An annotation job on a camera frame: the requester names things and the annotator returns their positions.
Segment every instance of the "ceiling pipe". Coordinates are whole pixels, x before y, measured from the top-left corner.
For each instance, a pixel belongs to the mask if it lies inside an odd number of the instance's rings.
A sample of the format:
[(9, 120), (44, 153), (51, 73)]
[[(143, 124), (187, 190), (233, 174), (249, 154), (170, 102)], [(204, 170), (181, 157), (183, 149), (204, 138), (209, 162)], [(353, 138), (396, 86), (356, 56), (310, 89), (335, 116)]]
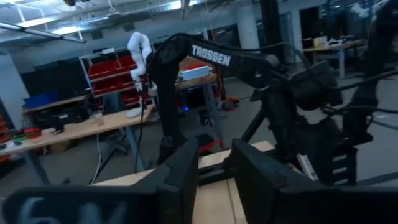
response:
[[(145, 2), (145, 3), (147, 3), (146, 0), (133, 1), (131, 3), (134, 3), (134, 2)], [(48, 22), (58, 21), (58, 20), (61, 20), (61, 19), (67, 19), (69, 17), (77, 16), (77, 15), (80, 15), (80, 14), (89, 13), (89, 12), (95, 12), (95, 11), (100, 11), (100, 10), (105, 10), (105, 9), (109, 9), (109, 5), (104, 4), (104, 5), (101, 5), (101, 6), (87, 7), (87, 8), (79, 9), (79, 10), (76, 10), (76, 11), (63, 12), (63, 13), (60, 13), (60, 14), (54, 14), (54, 15), (51, 15), (51, 16), (46, 16), (46, 17), (43, 17), (43, 18), (32, 19), (32, 20), (29, 20), (29, 21), (20, 22), (20, 23), (17, 23), (16, 25), (19, 25), (21, 27), (37, 26), (37, 25), (48, 23)]]
[(66, 40), (70, 42), (76, 42), (76, 43), (81, 43), (84, 44), (86, 41), (83, 39), (77, 39), (75, 37), (69, 37), (65, 35), (58, 35), (58, 34), (53, 34), (50, 32), (44, 32), (40, 30), (34, 30), (34, 29), (26, 29), (25, 27), (14, 25), (14, 24), (9, 24), (7, 22), (0, 22), (0, 28), (2, 29), (7, 29), (7, 30), (12, 30), (16, 32), (23, 32), (26, 34), (33, 34), (33, 35), (39, 35), (42, 37), (49, 37), (53, 39), (59, 39), (59, 40)]

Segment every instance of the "box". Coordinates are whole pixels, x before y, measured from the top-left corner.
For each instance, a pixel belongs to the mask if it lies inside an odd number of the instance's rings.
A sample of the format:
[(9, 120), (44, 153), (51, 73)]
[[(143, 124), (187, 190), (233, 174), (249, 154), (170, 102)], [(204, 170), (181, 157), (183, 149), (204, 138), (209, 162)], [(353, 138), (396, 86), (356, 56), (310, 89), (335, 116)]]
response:
[(71, 141), (65, 141), (51, 145), (50, 150), (54, 153), (65, 152), (70, 149), (71, 146)]

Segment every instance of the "floor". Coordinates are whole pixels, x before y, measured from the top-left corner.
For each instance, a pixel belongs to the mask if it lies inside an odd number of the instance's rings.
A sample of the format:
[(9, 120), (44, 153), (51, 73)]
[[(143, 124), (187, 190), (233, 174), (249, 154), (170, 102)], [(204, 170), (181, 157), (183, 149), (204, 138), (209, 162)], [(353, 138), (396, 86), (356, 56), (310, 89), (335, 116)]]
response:
[[(358, 80), (341, 80), (340, 85), (345, 85)], [(398, 110), (398, 81), (383, 80), (379, 84), (378, 95), (380, 107)], [(252, 88), (237, 81), (226, 82), (226, 91), (229, 96), (242, 99), (240, 107), (232, 112), (222, 113), (225, 118), (221, 119), (223, 136), (227, 146), (230, 146), (232, 138), (239, 138), (253, 117), (259, 110), (260, 102), (249, 102), (248, 97)], [(345, 92), (345, 100), (351, 98), (353, 91)], [(321, 112), (315, 111), (304, 113), (310, 122), (316, 122), (323, 117)], [(375, 119), (385, 123), (398, 126), (398, 116), (391, 114), (376, 113)], [(182, 119), (180, 124), (185, 132), (190, 132), (199, 127), (196, 113), (190, 113)], [(360, 146), (358, 154), (358, 179), (368, 179), (377, 175), (398, 171), (398, 148), (395, 140), (398, 133), (376, 126), (370, 127), (375, 141)], [(147, 161), (155, 161), (158, 154), (158, 146), (161, 139), (161, 125), (155, 123), (144, 128), (142, 137), (142, 153)], [(267, 140), (275, 144), (272, 133), (268, 130), (266, 122), (254, 135), (251, 142)], [(69, 177), (72, 184), (85, 185), (94, 175), (97, 166), (96, 138), (88, 138), (82, 141), (77, 147), (66, 152), (49, 154), (40, 158), (51, 183), (59, 183), (63, 178)], [(97, 181), (103, 181), (131, 174), (134, 172), (134, 159), (129, 153), (127, 156), (117, 154), (112, 158), (105, 170), (98, 177)], [(10, 172), (0, 179), (0, 197), (7, 197), (11, 192), (25, 186), (39, 184), (28, 167), (23, 165)], [(383, 185), (397, 186), (398, 181), (391, 181)]]

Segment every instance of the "red object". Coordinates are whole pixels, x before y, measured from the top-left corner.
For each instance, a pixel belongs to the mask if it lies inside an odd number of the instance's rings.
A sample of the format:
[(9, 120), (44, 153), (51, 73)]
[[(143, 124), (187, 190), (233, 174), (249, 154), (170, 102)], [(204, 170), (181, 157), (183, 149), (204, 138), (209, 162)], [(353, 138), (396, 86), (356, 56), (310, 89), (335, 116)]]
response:
[(229, 97), (221, 102), (221, 109), (233, 111), (239, 106), (239, 100), (235, 97)]
[(24, 134), (26, 134), (28, 139), (33, 139), (40, 137), (42, 135), (42, 130), (40, 128), (26, 128), (24, 129)]

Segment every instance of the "table leg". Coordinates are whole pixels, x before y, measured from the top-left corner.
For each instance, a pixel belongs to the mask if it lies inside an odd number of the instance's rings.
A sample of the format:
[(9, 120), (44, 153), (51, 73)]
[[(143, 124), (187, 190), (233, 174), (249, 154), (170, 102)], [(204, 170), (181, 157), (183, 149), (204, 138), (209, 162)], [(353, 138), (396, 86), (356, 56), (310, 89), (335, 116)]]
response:
[(338, 57), (338, 73), (340, 78), (344, 78), (345, 76), (345, 55), (344, 49), (339, 50), (339, 57)]
[(213, 86), (212, 83), (207, 83), (206, 85), (203, 86), (203, 90), (207, 91), (207, 97), (205, 97), (205, 100), (206, 101), (208, 100), (208, 104), (210, 105), (208, 107), (208, 110), (210, 111), (211, 114), (210, 117), (214, 121), (217, 138), (221, 140), (221, 142), (223, 142), (223, 133), (221, 132), (220, 116), (218, 115), (218, 108), (216, 105), (216, 99), (214, 97), (212, 86)]
[(312, 52), (312, 63), (313, 65), (317, 63), (317, 53), (315, 51)]
[(24, 153), (24, 159), (27, 163), (27, 165), (34, 170), (36, 173), (37, 177), (40, 179), (42, 184), (48, 185), (50, 184), (49, 178), (47, 177), (47, 174), (45, 173), (44, 168), (42, 167), (39, 158), (35, 155), (35, 152), (33, 151), (27, 151)]
[(128, 127), (125, 127), (125, 130), (126, 130), (126, 136), (127, 136), (127, 140), (129, 141), (132, 154), (134, 155), (134, 159), (138, 156), (137, 172), (144, 171), (145, 170), (144, 160), (142, 159), (141, 153), (138, 154), (137, 139), (136, 139), (136, 135), (134, 133), (134, 128), (132, 126), (128, 126)]

